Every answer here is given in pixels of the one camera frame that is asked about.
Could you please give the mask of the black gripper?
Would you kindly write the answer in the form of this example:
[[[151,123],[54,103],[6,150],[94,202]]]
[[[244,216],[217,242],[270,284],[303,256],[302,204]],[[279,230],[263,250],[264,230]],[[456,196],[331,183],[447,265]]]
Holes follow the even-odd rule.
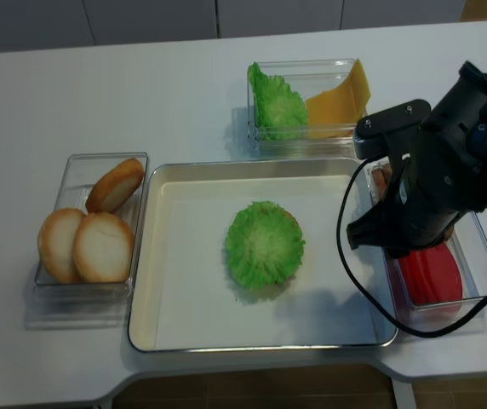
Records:
[[[437,245],[470,211],[487,207],[487,97],[443,99],[417,128],[410,153],[390,159],[386,206],[347,225],[352,250],[386,247],[392,259]]]

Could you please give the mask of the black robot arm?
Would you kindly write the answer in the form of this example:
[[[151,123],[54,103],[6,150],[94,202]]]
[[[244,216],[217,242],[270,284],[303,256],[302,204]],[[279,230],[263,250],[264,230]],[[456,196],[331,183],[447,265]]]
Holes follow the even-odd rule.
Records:
[[[347,226],[352,249],[396,253],[439,244],[469,212],[487,209],[487,73],[465,62],[455,85],[432,107],[417,99],[361,118],[358,158],[388,158],[387,191]]]

